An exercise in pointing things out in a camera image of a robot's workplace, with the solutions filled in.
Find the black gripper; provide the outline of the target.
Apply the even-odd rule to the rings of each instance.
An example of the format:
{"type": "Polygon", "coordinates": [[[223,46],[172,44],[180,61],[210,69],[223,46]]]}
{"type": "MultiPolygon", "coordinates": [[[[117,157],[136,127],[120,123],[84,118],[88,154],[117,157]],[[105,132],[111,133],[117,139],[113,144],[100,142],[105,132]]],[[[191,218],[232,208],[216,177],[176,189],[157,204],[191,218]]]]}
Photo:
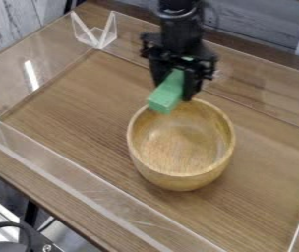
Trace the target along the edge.
{"type": "Polygon", "coordinates": [[[200,39],[164,40],[160,33],[144,32],[140,40],[140,56],[149,61],[155,86],[160,86],[174,69],[184,71],[183,101],[191,101],[203,79],[214,79],[218,55],[200,39]]]}

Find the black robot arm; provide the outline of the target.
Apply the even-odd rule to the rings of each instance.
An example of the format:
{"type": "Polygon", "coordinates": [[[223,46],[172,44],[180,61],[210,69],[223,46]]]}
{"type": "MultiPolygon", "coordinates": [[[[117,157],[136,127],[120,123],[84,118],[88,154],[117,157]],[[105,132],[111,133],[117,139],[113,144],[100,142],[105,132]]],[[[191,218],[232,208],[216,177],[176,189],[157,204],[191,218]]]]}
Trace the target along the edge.
{"type": "Polygon", "coordinates": [[[203,9],[203,0],[159,0],[160,31],[140,35],[140,56],[149,61],[155,86],[174,70],[183,72],[183,101],[199,93],[216,70],[218,55],[203,42],[203,9]]]}

